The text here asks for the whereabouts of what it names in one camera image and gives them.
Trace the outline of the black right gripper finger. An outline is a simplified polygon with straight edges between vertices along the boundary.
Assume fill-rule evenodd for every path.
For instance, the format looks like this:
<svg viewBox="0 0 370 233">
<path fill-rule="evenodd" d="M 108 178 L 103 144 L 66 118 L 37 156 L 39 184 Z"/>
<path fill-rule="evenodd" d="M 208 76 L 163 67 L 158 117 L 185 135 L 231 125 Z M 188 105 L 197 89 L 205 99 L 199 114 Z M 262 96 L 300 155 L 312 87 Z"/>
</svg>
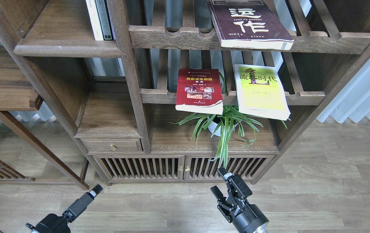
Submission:
<svg viewBox="0 0 370 233">
<path fill-rule="evenodd" d="M 211 187 L 210 190 L 215 196 L 219 205 L 226 204 L 225 196 L 223 195 L 223 193 L 220 191 L 220 189 L 217 186 Z"/>
<path fill-rule="evenodd" d="M 229 196 L 245 200 L 253 194 L 239 174 L 232 174 L 225 168 L 218 168 L 218 174 L 225 180 Z"/>
</svg>

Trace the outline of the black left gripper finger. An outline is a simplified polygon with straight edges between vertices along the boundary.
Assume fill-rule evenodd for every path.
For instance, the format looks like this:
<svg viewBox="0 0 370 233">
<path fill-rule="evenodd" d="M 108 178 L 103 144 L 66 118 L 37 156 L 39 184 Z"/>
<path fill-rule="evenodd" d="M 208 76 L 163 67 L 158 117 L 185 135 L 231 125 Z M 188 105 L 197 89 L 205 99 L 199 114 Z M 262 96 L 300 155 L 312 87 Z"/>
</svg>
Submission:
<svg viewBox="0 0 370 233">
<path fill-rule="evenodd" d="M 67 208 L 67 217 L 69 219 L 76 219 L 83 211 L 86 210 L 87 206 L 95 199 L 95 197 L 102 192 L 103 187 L 97 184 L 89 192 L 78 198 L 69 208 Z"/>
</svg>

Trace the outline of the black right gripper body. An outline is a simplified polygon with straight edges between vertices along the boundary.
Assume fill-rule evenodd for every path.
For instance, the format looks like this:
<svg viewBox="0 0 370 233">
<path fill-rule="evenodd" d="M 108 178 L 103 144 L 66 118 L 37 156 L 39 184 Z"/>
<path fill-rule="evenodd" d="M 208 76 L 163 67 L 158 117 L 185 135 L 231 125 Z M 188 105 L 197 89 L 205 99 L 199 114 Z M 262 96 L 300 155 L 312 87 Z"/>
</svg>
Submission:
<svg viewBox="0 0 370 233">
<path fill-rule="evenodd" d="M 217 208 L 225 219 L 232 223 L 240 233 L 267 233 L 266 226 L 269 220 L 256 205 L 249 204 L 245 200 L 228 196 L 234 204 L 226 201 L 224 205 L 217 205 Z"/>
</svg>

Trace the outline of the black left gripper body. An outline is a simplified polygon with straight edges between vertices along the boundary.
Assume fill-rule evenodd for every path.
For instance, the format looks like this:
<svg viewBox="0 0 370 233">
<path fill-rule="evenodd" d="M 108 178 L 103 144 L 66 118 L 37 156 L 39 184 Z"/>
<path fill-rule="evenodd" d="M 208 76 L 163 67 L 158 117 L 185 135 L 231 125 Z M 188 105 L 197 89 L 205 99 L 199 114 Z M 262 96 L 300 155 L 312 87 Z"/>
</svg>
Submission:
<svg viewBox="0 0 370 233">
<path fill-rule="evenodd" d="M 36 224 L 36 226 L 27 223 L 26 227 L 32 233 L 70 233 L 71 230 L 68 227 L 68 223 L 71 221 L 72 215 L 70 213 L 64 212 L 62 216 L 51 213 Z"/>
</svg>

